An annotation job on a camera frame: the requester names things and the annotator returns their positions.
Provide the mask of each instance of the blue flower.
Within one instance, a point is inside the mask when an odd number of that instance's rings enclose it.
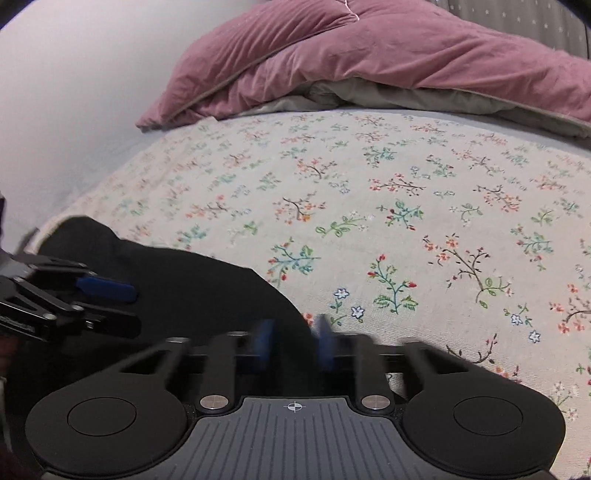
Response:
[[[363,314],[365,313],[365,309],[362,307],[351,307],[351,316],[358,320],[363,318]]]
[[[511,315],[511,323],[513,325],[517,326],[517,325],[521,325],[523,323],[523,320],[521,319],[521,317],[519,315],[514,313],[513,315]]]
[[[337,288],[333,295],[339,300],[343,300],[349,296],[349,292],[346,288]]]
[[[528,338],[531,340],[531,343],[538,343],[540,341],[540,334],[536,330],[533,330]]]

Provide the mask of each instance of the gray curtain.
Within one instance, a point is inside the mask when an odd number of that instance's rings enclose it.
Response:
[[[464,20],[590,58],[584,24],[556,0],[430,0]]]

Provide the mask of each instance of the white target symbol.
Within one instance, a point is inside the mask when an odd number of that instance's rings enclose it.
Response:
[[[300,411],[302,408],[305,408],[305,406],[295,401],[290,403],[289,405],[286,405],[285,408],[288,408],[289,410],[295,413],[296,411]]]

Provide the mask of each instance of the white floral fabric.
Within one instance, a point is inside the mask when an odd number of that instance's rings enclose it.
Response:
[[[304,318],[418,337],[550,397],[559,478],[591,456],[591,160],[396,112],[274,113],[170,132],[42,231],[253,268]]]

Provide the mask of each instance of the circular black cover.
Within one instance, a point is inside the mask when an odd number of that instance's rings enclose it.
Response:
[[[470,478],[516,478],[548,468],[564,439],[560,410],[505,379],[447,374],[411,399],[402,427],[417,453]]]
[[[118,476],[165,456],[186,426],[181,402],[150,376],[116,374],[48,395],[25,432],[37,457],[60,473]]]

